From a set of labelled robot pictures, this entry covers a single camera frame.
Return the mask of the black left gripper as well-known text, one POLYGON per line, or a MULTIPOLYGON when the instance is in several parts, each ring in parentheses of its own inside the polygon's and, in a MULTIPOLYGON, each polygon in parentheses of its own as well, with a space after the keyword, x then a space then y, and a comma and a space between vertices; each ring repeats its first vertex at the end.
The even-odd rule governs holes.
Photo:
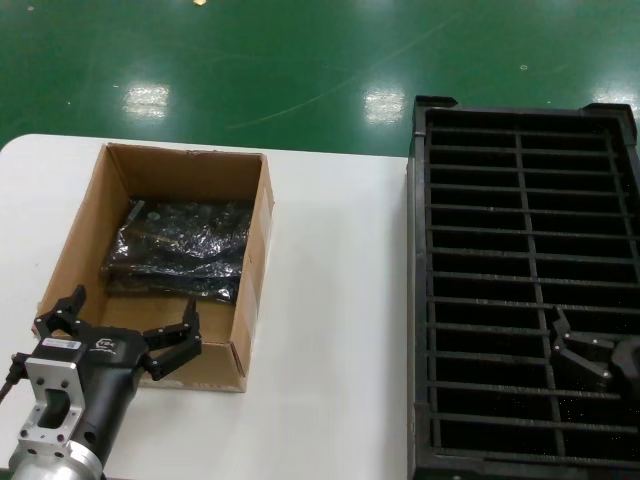
POLYGON ((38 314, 34 327, 39 341, 61 331, 86 347, 78 364, 85 407, 74 440, 105 463, 143 367, 153 381, 160 381, 202 353, 200 316, 196 299, 191 298, 180 323, 141 334, 124 328, 92 327, 79 317, 85 301, 86 289, 79 284, 51 310, 38 314))

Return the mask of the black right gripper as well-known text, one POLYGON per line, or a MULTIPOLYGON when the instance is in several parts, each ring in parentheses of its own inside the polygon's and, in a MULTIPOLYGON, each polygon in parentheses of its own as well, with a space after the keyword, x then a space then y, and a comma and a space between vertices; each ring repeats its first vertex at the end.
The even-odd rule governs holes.
POLYGON ((574 330, 559 306, 555 314, 551 365, 560 377, 592 391, 608 391, 614 379, 621 395, 639 394, 638 338, 623 340, 615 347, 612 341, 574 330))

